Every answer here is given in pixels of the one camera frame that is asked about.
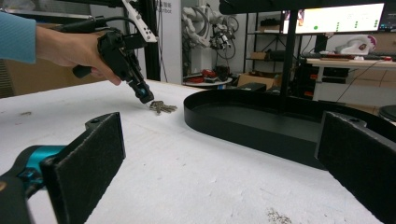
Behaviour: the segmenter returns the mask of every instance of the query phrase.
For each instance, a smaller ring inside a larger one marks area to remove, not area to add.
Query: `metal key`
[[[157,114],[161,114],[161,108],[163,107],[163,101],[153,101],[149,108],[157,111]]]
[[[161,111],[165,113],[174,112],[177,109],[175,105],[165,105],[163,101],[153,101],[149,106],[150,110],[155,110],[157,115],[161,114]]]

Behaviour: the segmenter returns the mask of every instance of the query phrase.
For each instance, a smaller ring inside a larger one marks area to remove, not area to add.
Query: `monitor screen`
[[[354,33],[377,31],[384,4],[309,8],[298,11],[296,34]],[[281,33],[289,29],[289,11],[282,12]]]
[[[396,3],[385,4],[378,30],[396,32]]]

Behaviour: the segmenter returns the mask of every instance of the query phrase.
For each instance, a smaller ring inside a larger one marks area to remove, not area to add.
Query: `white table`
[[[307,63],[319,67],[318,78],[315,84],[313,100],[350,103],[356,105],[396,105],[396,89],[375,86],[360,86],[337,83],[324,83],[323,71],[325,67],[396,70],[396,62],[384,61],[322,61],[320,59],[307,59]]]
[[[198,89],[148,84],[178,110],[157,116],[107,81],[0,99],[0,174],[25,148],[68,145],[120,111],[127,158],[87,223],[380,223],[328,172],[191,129],[183,100]],[[29,204],[36,223],[56,222],[46,191]]]

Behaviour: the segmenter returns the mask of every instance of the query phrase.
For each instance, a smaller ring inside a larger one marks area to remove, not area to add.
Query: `cable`
[[[304,53],[304,50],[306,50],[306,48],[308,48],[309,43],[311,43],[312,40],[312,36],[309,37],[308,43],[306,44],[305,48],[301,51],[300,55]]]
[[[314,50],[317,47],[322,46],[323,44],[327,43],[328,40],[330,40],[334,35],[330,36],[329,38],[327,38],[327,40],[324,40],[322,42],[320,42],[317,46],[315,46],[314,48],[312,48],[311,50],[309,50],[309,53],[312,52],[312,50]]]
[[[134,27],[136,27],[134,21],[126,17],[109,17],[107,19],[104,19],[104,22],[108,22],[108,21],[128,21],[129,23],[133,24]]]
[[[114,27],[101,27],[101,28],[96,28],[95,32],[100,32],[100,31],[113,31],[119,33],[120,30]]]
[[[338,103],[338,101],[344,96],[344,94],[347,92],[347,90],[349,90],[349,87],[352,86],[353,82],[358,79],[358,77],[360,77],[361,75],[363,75],[365,72],[367,72],[371,67],[373,67],[374,65],[376,65],[377,63],[382,63],[384,62],[384,60],[380,60],[377,61],[373,64],[371,64],[369,67],[367,67],[362,73],[360,73],[358,76],[356,76],[355,78],[353,78],[353,80],[350,82],[350,84],[346,87],[346,89],[343,91],[343,93],[340,95],[340,97],[338,97],[338,99],[335,101],[336,103]]]
[[[235,17],[228,17],[227,18],[227,27],[229,27],[230,19],[233,19],[234,21],[236,21],[236,29],[234,29],[233,31],[237,32],[239,30],[239,21]]]
[[[159,1],[160,7],[159,7],[159,17],[158,17],[158,23],[157,23],[157,34],[160,33],[160,25],[161,25],[161,38],[158,43],[158,49],[160,51],[160,60],[161,60],[161,65],[163,66],[163,75],[165,77],[165,81],[168,82],[168,76],[166,75],[166,69],[165,69],[165,63],[163,61],[163,1]]]
[[[198,35],[200,35],[200,36],[204,36],[205,35],[205,38],[207,38],[207,36],[209,35],[209,30],[210,30],[210,26],[208,25],[209,24],[209,20],[207,19],[205,13],[203,11],[201,11],[201,9],[199,9],[198,7],[193,7],[192,9],[195,12],[198,12],[199,14],[201,14],[201,16],[204,19],[204,28],[200,31],[200,33]]]
[[[230,60],[230,59],[232,59],[232,58],[235,56],[235,53],[236,53],[235,43],[233,42],[232,39],[231,39],[231,43],[233,44],[233,55],[232,55],[231,57],[227,57],[227,54],[225,53],[225,56],[223,57],[223,56],[221,56],[221,55],[219,54],[219,50],[217,49],[217,50],[216,50],[216,53],[220,56],[220,58],[222,58],[222,59],[224,59],[224,60]]]

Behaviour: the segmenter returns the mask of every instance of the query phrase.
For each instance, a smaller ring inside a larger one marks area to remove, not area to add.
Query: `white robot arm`
[[[223,15],[221,15],[221,13],[218,11],[211,10],[211,8],[208,6],[183,7],[181,19],[183,20],[185,26],[184,32],[189,36],[192,47],[211,47],[211,43],[208,38],[211,25],[216,25],[222,30],[227,29],[226,26],[222,24],[224,20]],[[197,31],[194,26],[194,23],[196,22],[203,24],[203,27],[200,31]]]
[[[142,17],[139,15],[136,9],[134,9],[131,4],[131,0],[122,0],[129,13],[129,18],[134,21],[134,25],[139,30],[140,34],[143,36],[146,42],[155,43],[157,42],[156,36],[150,31]]]
[[[354,35],[346,45],[339,46],[336,51],[341,54],[367,55],[375,49],[376,39],[372,35]]]

